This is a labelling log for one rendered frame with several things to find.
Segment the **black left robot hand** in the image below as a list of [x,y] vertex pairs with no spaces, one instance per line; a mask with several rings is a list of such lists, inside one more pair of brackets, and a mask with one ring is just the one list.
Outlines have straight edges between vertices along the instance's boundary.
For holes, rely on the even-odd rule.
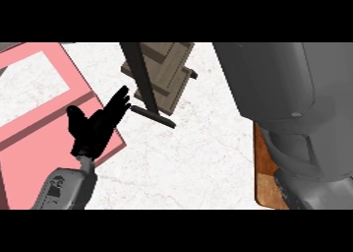
[[74,138],[69,153],[74,157],[96,159],[106,149],[114,130],[131,107],[128,90],[127,86],[121,86],[105,107],[90,117],[75,105],[66,107],[68,132]]

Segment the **tiered basket with wooden shelves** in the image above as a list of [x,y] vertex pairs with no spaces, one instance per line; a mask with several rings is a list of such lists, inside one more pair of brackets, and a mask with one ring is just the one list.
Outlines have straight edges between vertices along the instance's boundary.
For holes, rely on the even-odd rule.
[[133,78],[137,98],[145,108],[131,106],[131,112],[170,128],[174,122],[159,115],[171,115],[189,79],[196,72],[185,66],[193,42],[121,42],[125,62],[121,72]]

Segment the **brown wooden cutting board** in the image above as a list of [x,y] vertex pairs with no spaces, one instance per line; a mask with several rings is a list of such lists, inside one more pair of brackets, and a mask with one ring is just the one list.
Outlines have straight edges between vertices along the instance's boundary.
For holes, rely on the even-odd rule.
[[278,169],[272,161],[264,144],[260,127],[252,124],[252,151],[254,151],[254,200],[261,207],[286,210],[280,191],[275,183],[273,173]]

